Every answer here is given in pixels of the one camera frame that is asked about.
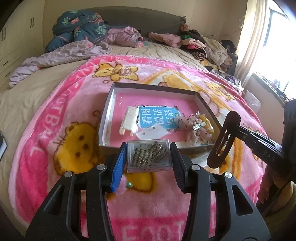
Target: gray headboard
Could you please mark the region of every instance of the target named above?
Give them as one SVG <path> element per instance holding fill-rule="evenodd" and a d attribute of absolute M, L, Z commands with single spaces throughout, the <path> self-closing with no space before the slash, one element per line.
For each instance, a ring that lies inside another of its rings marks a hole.
<path fill-rule="evenodd" d="M 97 12 L 110 26 L 132 26 L 141 30 L 147 37 L 150 32 L 159 34 L 178 34 L 179 28 L 186 23 L 186 17 L 140 7 L 95 7 L 87 8 Z"/>

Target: metal bolt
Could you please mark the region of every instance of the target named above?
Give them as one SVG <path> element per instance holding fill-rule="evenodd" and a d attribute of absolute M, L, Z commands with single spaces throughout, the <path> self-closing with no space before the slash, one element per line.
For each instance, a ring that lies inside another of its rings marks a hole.
<path fill-rule="evenodd" d="M 227 178 L 232 178 L 232 176 L 233 176 L 232 173 L 230 173 L 230 172 L 225 172 L 224 175 Z"/>
<path fill-rule="evenodd" d="M 195 171 L 198 171 L 198 170 L 200 170 L 200 166 L 199 165 L 192 165 L 191 169 L 195 170 Z"/>
<path fill-rule="evenodd" d="M 106 165 L 105 164 L 99 164 L 97 165 L 96 167 L 98 170 L 104 170 L 106 168 Z"/>
<path fill-rule="evenodd" d="M 65 172 L 65 177 L 71 177 L 72 176 L 72 172 L 71 171 L 67 171 Z"/>

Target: transparent box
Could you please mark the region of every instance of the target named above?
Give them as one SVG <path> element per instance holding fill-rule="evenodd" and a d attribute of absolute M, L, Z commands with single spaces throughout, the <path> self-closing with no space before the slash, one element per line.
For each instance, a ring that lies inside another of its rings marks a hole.
<path fill-rule="evenodd" d="M 128 141 L 128 173 L 171 170 L 168 139 Z"/>

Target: green bead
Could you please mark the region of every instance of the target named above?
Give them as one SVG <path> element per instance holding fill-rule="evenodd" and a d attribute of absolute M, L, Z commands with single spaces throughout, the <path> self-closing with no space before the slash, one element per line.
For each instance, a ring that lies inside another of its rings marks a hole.
<path fill-rule="evenodd" d="M 126 182 L 126 188 L 132 188 L 133 184 L 131 182 Z"/>

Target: curtain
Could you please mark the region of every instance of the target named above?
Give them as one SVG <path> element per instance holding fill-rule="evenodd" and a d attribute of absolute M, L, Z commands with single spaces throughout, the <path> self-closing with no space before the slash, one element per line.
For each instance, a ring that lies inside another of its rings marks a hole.
<path fill-rule="evenodd" d="M 234 76 L 245 87 L 251 74 L 256 54 L 262 49 L 269 20 L 268 0 L 248 0 L 241 36 L 237 46 L 237 65 Z"/>

